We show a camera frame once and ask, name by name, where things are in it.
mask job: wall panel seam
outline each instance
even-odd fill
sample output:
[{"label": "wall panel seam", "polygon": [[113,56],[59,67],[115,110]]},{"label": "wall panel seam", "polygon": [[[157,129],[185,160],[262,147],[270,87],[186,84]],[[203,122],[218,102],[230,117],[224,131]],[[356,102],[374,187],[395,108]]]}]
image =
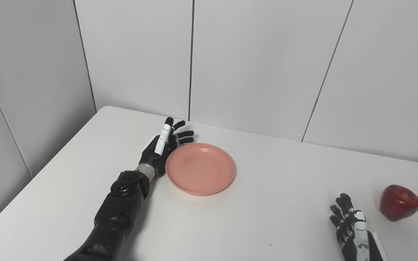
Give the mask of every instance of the wall panel seam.
[{"label": "wall panel seam", "polygon": [[28,170],[27,163],[25,162],[24,156],[22,155],[22,152],[20,151],[19,145],[17,144],[17,141],[16,141],[16,139],[14,137],[14,134],[12,133],[12,130],[11,130],[10,126],[9,126],[9,123],[7,122],[6,116],[5,116],[4,112],[3,112],[3,109],[1,108],[1,105],[0,105],[0,112],[1,112],[1,114],[3,116],[3,119],[4,119],[4,122],[5,122],[6,126],[7,126],[7,129],[9,129],[9,132],[11,134],[11,137],[14,140],[15,146],[16,146],[19,154],[20,154],[20,158],[22,159],[22,162],[25,165],[25,169],[27,170],[28,175],[30,175],[30,178],[33,179],[33,174],[30,173],[30,170]]},{"label": "wall panel seam", "polygon": [[314,106],[312,107],[311,115],[309,116],[309,120],[307,121],[306,129],[304,129],[304,134],[302,135],[302,139],[301,139],[302,142],[304,142],[304,137],[306,136],[307,129],[308,129],[309,124],[310,124],[311,119],[312,119],[312,115],[314,114],[315,107],[317,106],[317,103],[319,102],[319,96],[322,93],[322,88],[325,84],[325,79],[327,78],[328,71],[330,70],[330,66],[332,65],[333,57],[335,56],[336,49],[338,48],[338,44],[340,43],[341,35],[343,34],[343,31],[345,30],[346,22],[348,20],[349,14],[351,13],[351,8],[353,8],[354,1],[355,0],[351,1],[351,4],[350,4],[349,9],[348,9],[348,13],[346,14],[345,21],[344,21],[343,26],[341,28],[341,32],[340,32],[340,34],[338,36],[338,39],[336,41],[335,49],[333,50],[332,56],[330,58],[330,62],[328,63],[328,66],[327,66],[327,70],[325,71],[324,79],[322,80],[322,84],[320,85],[319,93],[317,94],[317,98],[315,99]]},{"label": "wall panel seam", "polygon": [[75,0],[72,0],[72,2],[73,2],[73,8],[75,10],[75,19],[77,20],[78,33],[80,34],[80,41],[82,43],[83,57],[85,58],[86,73],[88,75],[88,82],[90,83],[90,90],[91,90],[91,97],[93,98],[94,111],[95,113],[97,113],[98,109],[96,107],[96,101],[94,99],[93,85],[91,84],[91,77],[90,77],[90,69],[88,68],[88,61],[86,60],[85,45],[83,44],[82,29],[80,29],[80,21],[78,20],[77,5],[75,4]]}]

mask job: robotic forearm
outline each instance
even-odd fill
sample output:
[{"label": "robotic forearm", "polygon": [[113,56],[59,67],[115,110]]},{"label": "robotic forearm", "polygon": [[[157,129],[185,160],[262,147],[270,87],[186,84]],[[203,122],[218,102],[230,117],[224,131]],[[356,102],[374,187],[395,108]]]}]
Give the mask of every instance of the robotic forearm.
[{"label": "robotic forearm", "polygon": [[85,243],[65,261],[111,261],[135,226],[150,180],[140,171],[124,171],[111,186]]},{"label": "robotic forearm", "polygon": [[111,192],[94,218],[94,228],[90,235],[73,254],[64,261],[114,261],[121,246],[131,234],[143,201],[149,195],[151,180],[164,173],[164,165],[169,154],[177,147],[193,142],[194,132],[174,134],[185,125],[167,118],[161,135],[143,151],[135,170],[123,171],[111,185]]}]

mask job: red apple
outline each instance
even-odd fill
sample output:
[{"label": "red apple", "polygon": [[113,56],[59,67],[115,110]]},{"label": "red apple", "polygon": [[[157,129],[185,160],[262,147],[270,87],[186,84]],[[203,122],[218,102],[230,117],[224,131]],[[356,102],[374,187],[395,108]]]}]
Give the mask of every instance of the red apple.
[{"label": "red apple", "polygon": [[418,197],[410,189],[400,185],[389,185],[383,190],[380,212],[390,221],[411,216],[418,210]]}]

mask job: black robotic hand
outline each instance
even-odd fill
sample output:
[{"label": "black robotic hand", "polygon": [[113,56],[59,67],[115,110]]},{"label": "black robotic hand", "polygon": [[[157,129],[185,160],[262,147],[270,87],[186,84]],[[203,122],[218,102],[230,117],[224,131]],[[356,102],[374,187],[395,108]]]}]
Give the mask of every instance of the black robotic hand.
[{"label": "black robotic hand", "polygon": [[[170,153],[176,150],[178,147],[181,147],[185,144],[191,143],[194,141],[193,135],[194,132],[190,130],[186,130],[184,132],[175,133],[175,131],[181,127],[183,127],[186,122],[184,120],[177,122],[175,125],[172,126],[174,119],[172,117],[168,117],[165,121],[165,125],[163,128],[163,133],[166,130],[166,125],[169,126],[169,136],[166,141],[164,139],[162,142],[159,142],[161,139],[161,135],[157,135],[154,139],[148,144],[146,149],[143,150],[140,159],[140,165],[142,164],[152,166],[155,170],[155,175],[161,175],[165,173],[165,162],[169,157]],[[162,153],[159,154],[160,149],[159,147],[162,146]]]},{"label": "black robotic hand", "polygon": [[345,193],[336,198],[336,203],[339,208],[330,206],[333,212],[330,220],[335,225],[336,238],[345,261],[386,261],[383,250],[367,230],[364,213],[355,209],[351,198]]},{"label": "black robotic hand", "polygon": [[111,185],[111,192],[94,218],[94,227],[86,241],[64,261],[114,261],[125,239],[131,234],[151,180],[165,172],[165,162],[177,147],[193,142],[194,132],[174,133],[185,121],[172,126],[168,117],[161,135],[144,149],[136,170],[123,171]]}]

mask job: white table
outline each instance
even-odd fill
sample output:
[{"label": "white table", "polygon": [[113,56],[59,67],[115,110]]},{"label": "white table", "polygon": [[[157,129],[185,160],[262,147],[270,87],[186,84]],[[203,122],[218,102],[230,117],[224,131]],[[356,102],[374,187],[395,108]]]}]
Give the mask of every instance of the white table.
[{"label": "white table", "polygon": [[[123,170],[159,134],[165,117],[104,107],[0,214],[0,261],[61,261],[87,238]],[[121,260],[342,260],[328,219],[347,192],[390,261],[418,260],[418,212],[392,223],[380,193],[396,183],[418,195],[418,163],[190,122],[198,142],[228,152],[234,182],[189,195],[164,176],[154,184]]]}]

